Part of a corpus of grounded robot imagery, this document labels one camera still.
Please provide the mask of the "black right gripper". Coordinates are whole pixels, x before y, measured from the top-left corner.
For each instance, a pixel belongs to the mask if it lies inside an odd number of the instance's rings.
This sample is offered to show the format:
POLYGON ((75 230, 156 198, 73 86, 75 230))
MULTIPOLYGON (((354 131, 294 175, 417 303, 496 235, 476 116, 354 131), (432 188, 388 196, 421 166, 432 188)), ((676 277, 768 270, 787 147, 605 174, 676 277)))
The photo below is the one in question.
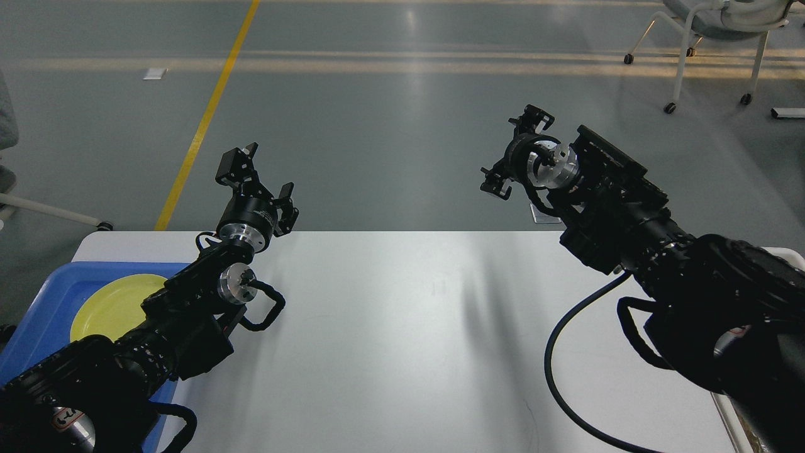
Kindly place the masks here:
POLYGON ((505 151, 503 165, 480 168, 485 175, 480 190, 508 201, 514 183, 547 189, 544 183, 538 183, 536 175, 543 166, 544 155, 554 152, 560 145, 560 140, 546 133, 554 122, 554 115, 534 105, 526 105, 523 114, 509 118, 508 123, 513 126, 513 140, 505 151))

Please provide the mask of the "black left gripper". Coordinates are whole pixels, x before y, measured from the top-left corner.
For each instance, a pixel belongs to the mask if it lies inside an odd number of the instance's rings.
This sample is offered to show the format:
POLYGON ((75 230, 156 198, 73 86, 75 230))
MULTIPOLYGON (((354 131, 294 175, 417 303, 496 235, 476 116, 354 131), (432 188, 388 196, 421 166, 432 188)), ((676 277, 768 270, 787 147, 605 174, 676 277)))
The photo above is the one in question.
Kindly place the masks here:
POLYGON ((219 219, 216 237, 245 243, 255 254, 267 249, 271 238, 290 234, 299 218, 292 200, 293 182, 284 184, 277 197, 260 184, 253 163, 257 150, 258 144, 250 143, 225 152, 215 175, 216 183, 233 193, 219 219))

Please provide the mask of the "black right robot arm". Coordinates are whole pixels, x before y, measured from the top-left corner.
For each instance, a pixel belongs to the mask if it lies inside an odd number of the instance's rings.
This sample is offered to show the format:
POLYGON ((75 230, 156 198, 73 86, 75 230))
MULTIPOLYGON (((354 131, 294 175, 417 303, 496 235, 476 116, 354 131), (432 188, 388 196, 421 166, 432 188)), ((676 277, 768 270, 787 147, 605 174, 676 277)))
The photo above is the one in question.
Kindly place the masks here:
POLYGON ((546 134, 552 115, 527 105, 511 118, 503 157, 483 169, 483 192, 506 200, 523 186, 536 210, 560 219, 560 243, 582 264, 624 275, 576 304, 549 336, 549 390, 576 425, 626 451, 643 447, 606 435, 566 404, 552 376, 563 327, 633 277, 647 300, 624 296, 621 329, 647 364, 727 396, 773 452, 803 451, 803 270, 768 250, 721 235, 693 236, 667 209, 646 169, 586 126, 573 143, 546 134))

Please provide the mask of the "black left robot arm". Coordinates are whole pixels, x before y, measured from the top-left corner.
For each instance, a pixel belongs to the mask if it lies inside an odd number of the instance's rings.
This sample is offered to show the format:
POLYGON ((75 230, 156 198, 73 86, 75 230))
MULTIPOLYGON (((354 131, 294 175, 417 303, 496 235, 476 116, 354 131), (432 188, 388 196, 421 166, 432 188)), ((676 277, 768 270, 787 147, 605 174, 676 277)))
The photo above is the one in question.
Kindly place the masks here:
POLYGON ((184 426, 167 445, 181 452, 197 416, 184 405, 153 401, 167 382, 209 372, 233 353, 237 326, 262 332, 286 306, 259 281, 254 256, 293 229, 293 183, 274 196, 253 164, 258 144, 222 155, 216 183, 229 204, 198 258, 147 296, 145 319, 118 339, 100 333, 69 342, 2 387, 3 452, 141 452, 161 416, 184 426))

